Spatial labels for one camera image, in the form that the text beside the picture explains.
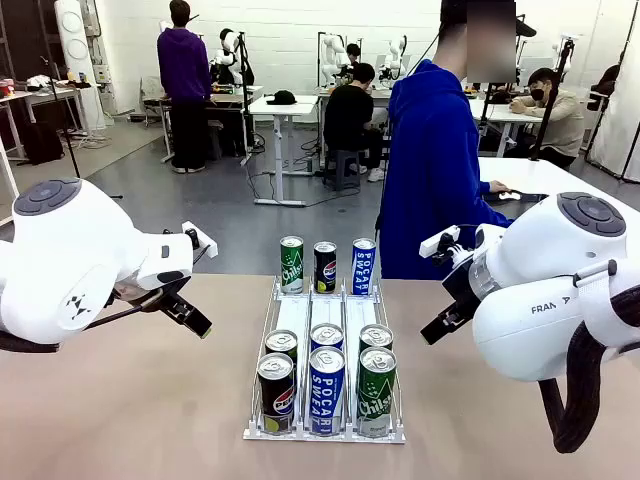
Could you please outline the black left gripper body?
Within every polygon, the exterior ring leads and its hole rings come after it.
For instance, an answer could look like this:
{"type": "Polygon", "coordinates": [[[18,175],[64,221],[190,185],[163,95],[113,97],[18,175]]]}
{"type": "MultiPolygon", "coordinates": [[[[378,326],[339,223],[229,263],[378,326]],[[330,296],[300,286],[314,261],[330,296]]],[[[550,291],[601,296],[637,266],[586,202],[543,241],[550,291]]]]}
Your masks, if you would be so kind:
{"type": "Polygon", "coordinates": [[[128,313],[152,313],[165,310],[170,289],[170,284],[146,290],[132,281],[121,281],[114,285],[113,295],[116,300],[128,305],[128,313]]]}

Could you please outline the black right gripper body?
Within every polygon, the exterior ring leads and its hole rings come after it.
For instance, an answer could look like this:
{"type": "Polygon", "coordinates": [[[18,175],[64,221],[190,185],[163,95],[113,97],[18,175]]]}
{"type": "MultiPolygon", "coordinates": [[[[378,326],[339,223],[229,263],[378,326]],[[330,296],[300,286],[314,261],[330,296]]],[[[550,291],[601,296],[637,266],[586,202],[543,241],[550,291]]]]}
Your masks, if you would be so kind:
{"type": "Polygon", "coordinates": [[[472,262],[457,265],[443,280],[442,285],[454,300],[457,310],[476,310],[481,300],[474,293],[469,270],[472,262]]]}

